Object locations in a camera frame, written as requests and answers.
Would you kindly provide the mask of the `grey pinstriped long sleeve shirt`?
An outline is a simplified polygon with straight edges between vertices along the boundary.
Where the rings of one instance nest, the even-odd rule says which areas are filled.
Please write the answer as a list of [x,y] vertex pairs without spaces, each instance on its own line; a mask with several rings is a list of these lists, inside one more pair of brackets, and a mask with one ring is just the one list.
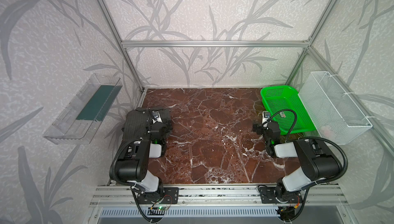
[[166,140],[161,141],[152,141],[150,129],[153,124],[152,120],[152,112],[158,111],[160,112],[161,118],[163,120],[162,123],[167,124],[169,132],[167,135],[167,139],[172,132],[172,120],[170,115],[169,108],[138,108],[133,111],[130,111],[126,116],[126,122],[123,127],[123,137],[122,141],[135,141],[135,140],[148,140],[152,144],[165,145],[167,144]]

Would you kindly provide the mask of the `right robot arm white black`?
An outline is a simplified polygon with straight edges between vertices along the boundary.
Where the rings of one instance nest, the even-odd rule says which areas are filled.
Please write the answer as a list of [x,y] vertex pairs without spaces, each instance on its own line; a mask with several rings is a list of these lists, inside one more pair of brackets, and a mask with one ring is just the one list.
[[280,178],[275,187],[260,185],[263,203],[301,201],[301,191],[340,179],[348,169],[348,158],[336,143],[322,137],[302,137],[282,143],[279,124],[265,121],[252,130],[262,135],[265,149],[273,158],[297,158],[300,167]]

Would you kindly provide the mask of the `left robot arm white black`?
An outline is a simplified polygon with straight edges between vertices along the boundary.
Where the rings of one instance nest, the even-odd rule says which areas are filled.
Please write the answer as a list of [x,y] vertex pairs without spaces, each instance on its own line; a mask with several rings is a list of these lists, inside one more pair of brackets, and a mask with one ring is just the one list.
[[156,202],[164,197],[162,180],[148,169],[151,158],[165,155],[171,122],[127,122],[123,138],[110,166],[110,179],[130,186],[138,201]]

